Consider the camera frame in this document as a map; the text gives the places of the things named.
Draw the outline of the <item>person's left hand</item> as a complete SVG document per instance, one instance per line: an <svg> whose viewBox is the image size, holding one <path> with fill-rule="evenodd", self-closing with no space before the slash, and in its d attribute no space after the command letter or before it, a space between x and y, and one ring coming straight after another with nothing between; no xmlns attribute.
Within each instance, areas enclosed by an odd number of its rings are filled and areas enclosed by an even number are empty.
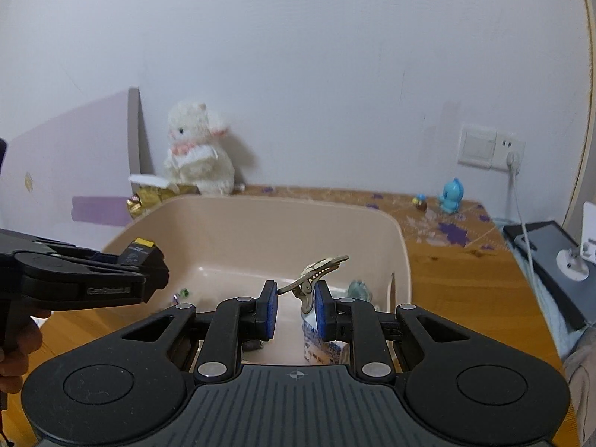
<svg viewBox="0 0 596 447"><path fill-rule="evenodd" d="M16 347L8 353L1 351L2 393L19 393L22 389L23 376L29 369L29 356L40 350L44 340L35 319L47 320L49 317L51 317L51 311L36 311L16 333Z"/></svg>

